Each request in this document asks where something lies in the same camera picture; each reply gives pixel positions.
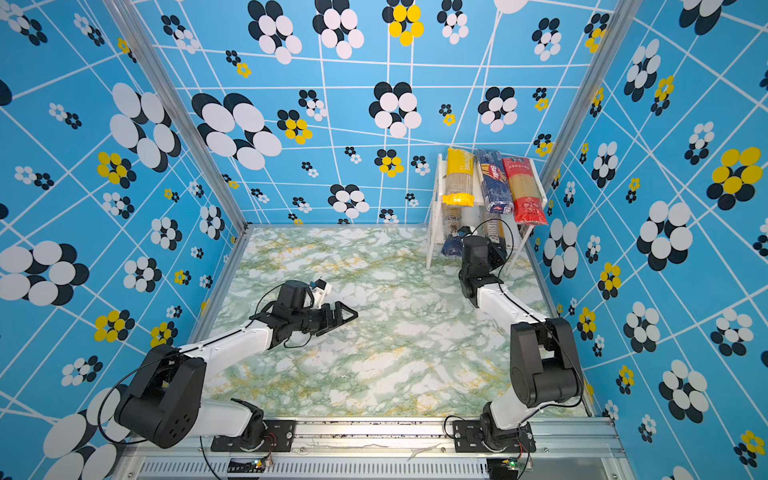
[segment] marble tabletop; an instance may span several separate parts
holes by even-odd
[[[425,268],[418,227],[254,229],[212,334],[239,326],[286,280],[322,278],[359,318],[307,346],[282,346],[213,377],[204,396],[239,398],[267,416],[477,416],[509,387],[509,338],[462,296],[460,261]],[[502,279],[549,315],[525,255]],[[276,291],[266,297],[273,300]],[[306,336],[295,335],[289,346]],[[583,416],[550,408],[541,415]]]

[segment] blue wall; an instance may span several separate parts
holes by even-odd
[[[530,154],[543,165],[551,146],[537,153],[534,141],[557,141],[617,2],[557,3],[239,0],[221,8],[159,0],[135,8],[195,124],[219,122],[218,131],[202,127],[204,136],[249,221],[380,223],[381,210],[391,209],[399,223],[423,223],[437,155],[451,143]],[[505,14],[495,29],[496,6]],[[401,15],[405,33],[386,21]],[[503,104],[511,88],[514,100]],[[244,103],[238,94],[259,112],[245,125],[223,108],[223,117],[214,113],[214,100],[226,104],[227,95]],[[486,95],[498,100],[481,105]],[[200,115],[195,98],[214,107]],[[313,98],[322,107],[308,108]],[[386,113],[375,120],[382,104],[395,110],[395,126]],[[480,112],[489,107],[498,115],[486,114],[485,123]],[[286,124],[290,115],[298,125]],[[261,119],[269,132],[246,144]],[[347,201],[334,185],[362,194]],[[348,205],[334,210],[333,195]]]
[[[187,341],[235,233],[101,2],[0,8],[0,478],[103,478],[94,398]]]
[[[531,239],[640,479],[768,478],[767,22],[643,2]]]

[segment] yellow pasta package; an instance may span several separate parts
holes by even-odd
[[[448,175],[442,201],[448,205],[474,207],[472,176],[475,174],[475,155],[458,148],[448,149]]]

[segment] black mounting plate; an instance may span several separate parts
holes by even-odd
[[[536,442],[528,437],[531,433],[531,424],[526,423],[520,429],[520,435],[511,439],[507,448],[501,452],[494,452],[485,446],[482,441],[482,428],[478,420],[456,420],[453,422],[453,433],[456,438],[453,439],[454,448],[458,453],[511,453],[515,457],[520,454],[520,445],[523,445],[523,452],[533,453],[536,451]]]
[[[264,420],[266,426],[264,433],[273,433],[277,437],[277,445],[272,448],[272,452],[290,452],[293,445],[293,433],[296,430],[296,420]],[[268,452],[270,442],[264,440],[256,450],[250,450],[247,445],[239,438],[215,436],[213,443],[210,444],[212,452]]]

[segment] white shelf rack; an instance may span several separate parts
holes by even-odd
[[[541,208],[544,209],[547,206],[547,195],[544,192],[544,187],[541,185],[541,180],[538,177],[538,171],[534,161],[528,159],[531,162],[531,169],[533,170],[534,178],[536,179],[536,185],[538,186],[539,194],[541,195]],[[480,224],[480,210],[479,208],[485,208],[485,198],[483,197],[482,190],[480,188],[480,169],[475,164],[475,174],[472,181],[472,194],[475,196],[475,205],[473,207],[461,207],[462,209],[462,225],[476,228]],[[432,266],[432,256],[435,252],[435,245],[440,245],[445,242],[445,233],[442,229],[442,196],[445,194],[445,178],[448,175],[448,163],[443,159],[442,154],[437,156],[437,171],[435,172],[435,189],[432,193],[432,204],[430,205],[429,212],[429,234],[427,239],[427,270]],[[511,253],[512,257],[504,266],[504,272],[508,273],[511,269],[511,265],[515,264],[520,252],[525,246],[525,242],[531,236],[531,232],[534,229],[532,225],[518,225],[515,222],[515,215],[502,215],[502,219],[512,227],[512,232],[502,224],[502,228],[505,229],[505,238],[512,239],[514,245],[514,251]],[[524,227],[524,233],[521,236],[520,227]]]

